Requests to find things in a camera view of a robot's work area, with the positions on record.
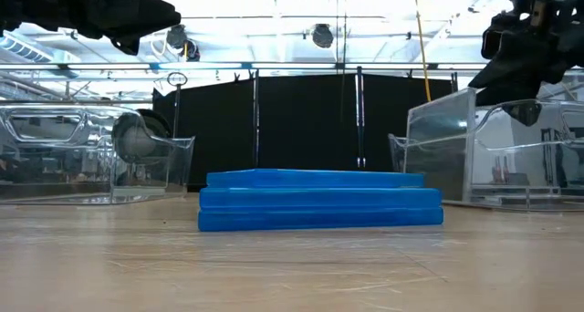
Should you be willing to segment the dark round ceiling fixture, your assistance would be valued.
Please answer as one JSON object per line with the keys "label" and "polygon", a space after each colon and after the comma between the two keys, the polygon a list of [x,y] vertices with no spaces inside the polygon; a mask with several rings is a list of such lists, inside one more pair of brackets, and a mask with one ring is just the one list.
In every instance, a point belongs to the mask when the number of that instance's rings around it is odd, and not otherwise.
{"label": "dark round ceiling fixture", "polygon": [[177,55],[181,61],[199,62],[200,50],[196,42],[186,35],[185,26],[172,26],[165,38],[166,46]]}
{"label": "dark round ceiling fixture", "polygon": [[315,24],[311,36],[313,43],[320,48],[330,48],[334,42],[334,36],[328,24]]}

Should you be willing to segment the blue plastic pouch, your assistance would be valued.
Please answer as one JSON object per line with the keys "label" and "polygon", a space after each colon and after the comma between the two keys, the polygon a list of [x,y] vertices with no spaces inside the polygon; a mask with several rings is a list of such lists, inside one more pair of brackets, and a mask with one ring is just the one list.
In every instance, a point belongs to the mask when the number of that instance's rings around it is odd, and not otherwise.
{"label": "blue plastic pouch", "polygon": [[210,210],[429,208],[441,205],[442,193],[432,188],[205,188],[199,202]]}

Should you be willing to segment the black backdrop with stand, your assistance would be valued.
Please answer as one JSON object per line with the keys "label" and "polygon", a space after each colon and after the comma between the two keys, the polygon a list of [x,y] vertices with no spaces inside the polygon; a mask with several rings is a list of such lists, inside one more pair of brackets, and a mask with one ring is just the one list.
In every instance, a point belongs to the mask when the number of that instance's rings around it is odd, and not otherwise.
{"label": "black backdrop with stand", "polygon": [[[450,80],[337,74],[261,77],[182,89],[178,137],[195,139],[188,187],[210,172],[255,168],[392,172],[389,135]],[[175,91],[152,93],[173,129]]]}

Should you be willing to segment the clear plastic bin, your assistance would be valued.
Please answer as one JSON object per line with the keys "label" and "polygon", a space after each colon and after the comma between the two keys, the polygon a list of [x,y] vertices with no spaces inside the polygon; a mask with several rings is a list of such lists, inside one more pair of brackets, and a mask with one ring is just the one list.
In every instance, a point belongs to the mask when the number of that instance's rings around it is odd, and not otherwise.
{"label": "clear plastic bin", "polygon": [[[535,99],[525,126],[498,106],[477,107],[468,135],[464,198],[444,203],[523,212],[584,212],[584,101]],[[392,165],[405,172],[406,135],[389,135]]]}
{"label": "clear plastic bin", "polygon": [[195,139],[153,164],[127,163],[111,133],[120,106],[0,103],[0,204],[111,205],[186,194]]}

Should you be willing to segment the black aluminium frame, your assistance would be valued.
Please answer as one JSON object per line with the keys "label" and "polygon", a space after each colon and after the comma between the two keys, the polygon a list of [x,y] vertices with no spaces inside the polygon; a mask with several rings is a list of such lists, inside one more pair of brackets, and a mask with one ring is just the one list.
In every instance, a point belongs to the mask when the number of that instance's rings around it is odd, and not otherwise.
{"label": "black aluminium frame", "polygon": [[166,62],[166,63],[25,63],[0,64],[0,70],[482,70],[484,63],[290,63],[290,62]]}

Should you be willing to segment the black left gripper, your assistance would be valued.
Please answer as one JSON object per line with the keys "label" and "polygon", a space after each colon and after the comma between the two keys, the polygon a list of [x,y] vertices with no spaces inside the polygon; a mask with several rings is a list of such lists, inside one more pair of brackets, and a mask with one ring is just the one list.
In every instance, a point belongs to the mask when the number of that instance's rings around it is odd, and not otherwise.
{"label": "black left gripper", "polygon": [[163,0],[0,0],[0,37],[24,23],[56,32],[72,28],[92,39],[107,37],[121,52],[137,56],[143,36],[181,23]]}

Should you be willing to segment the clear jewel case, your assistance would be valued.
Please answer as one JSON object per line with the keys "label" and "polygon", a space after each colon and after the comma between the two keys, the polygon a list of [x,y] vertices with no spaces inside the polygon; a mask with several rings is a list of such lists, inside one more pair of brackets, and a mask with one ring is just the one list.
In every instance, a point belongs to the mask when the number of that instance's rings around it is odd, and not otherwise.
{"label": "clear jewel case", "polygon": [[467,140],[475,127],[476,90],[465,88],[410,109],[403,170],[420,173],[446,201],[464,198]]}

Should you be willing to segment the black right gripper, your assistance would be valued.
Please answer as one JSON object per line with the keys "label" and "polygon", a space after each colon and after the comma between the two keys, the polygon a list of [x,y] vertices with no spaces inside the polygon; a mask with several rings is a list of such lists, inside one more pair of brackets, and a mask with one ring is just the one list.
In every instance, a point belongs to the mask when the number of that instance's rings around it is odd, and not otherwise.
{"label": "black right gripper", "polygon": [[557,83],[584,68],[584,0],[512,0],[513,9],[491,20],[481,55],[487,65],[469,83],[477,107],[498,106],[533,126],[542,106],[541,82]]}

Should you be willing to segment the white cylindrical lamp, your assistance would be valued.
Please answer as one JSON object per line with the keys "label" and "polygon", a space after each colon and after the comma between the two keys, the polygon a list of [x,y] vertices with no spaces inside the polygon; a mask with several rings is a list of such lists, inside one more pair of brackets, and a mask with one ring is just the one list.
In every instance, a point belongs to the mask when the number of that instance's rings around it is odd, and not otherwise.
{"label": "white cylindrical lamp", "polygon": [[111,138],[117,155],[127,163],[153,164],[172,151],[168,121],[151,109],[124,112],[114,122]]}

